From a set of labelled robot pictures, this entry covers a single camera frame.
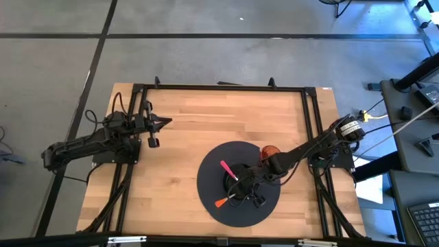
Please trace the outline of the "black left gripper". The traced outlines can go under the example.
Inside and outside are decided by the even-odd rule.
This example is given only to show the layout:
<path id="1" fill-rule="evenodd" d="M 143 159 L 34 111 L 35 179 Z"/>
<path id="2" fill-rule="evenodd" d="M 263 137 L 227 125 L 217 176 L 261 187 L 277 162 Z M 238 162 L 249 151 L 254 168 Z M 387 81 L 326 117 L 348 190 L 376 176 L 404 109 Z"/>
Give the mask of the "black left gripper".
<path id="1" fill-rule="evenodd" d="M 134 133 L 141 134 L 148 132 L 150 136 L 147 139 L 150 148 L 158 148 L 160 146 L 158 138 L 155 136 L 157 132 L 172 122 L 172 118 L 159 117 L 152 112 L 152 103 L 145 100 L 142 104 L 143 110 L 134 116 Z"/>

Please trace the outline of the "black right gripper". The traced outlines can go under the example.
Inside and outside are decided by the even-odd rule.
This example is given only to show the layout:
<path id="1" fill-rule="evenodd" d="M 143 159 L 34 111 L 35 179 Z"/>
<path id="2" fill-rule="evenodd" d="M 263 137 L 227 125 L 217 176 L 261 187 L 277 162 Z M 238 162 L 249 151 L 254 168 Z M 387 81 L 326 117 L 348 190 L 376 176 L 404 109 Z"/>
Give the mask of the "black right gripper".
<path id="1" fill-rule="evenodd" d="M 250 171 L 250 167 L 238 163 L 231 167 L 231 171 L 235 178 L 230 178 L 230 205 L 237 208 L 249 200 L 257 209 L 261 208 L 266 199 L 259 193 L 260 180 Z"/>

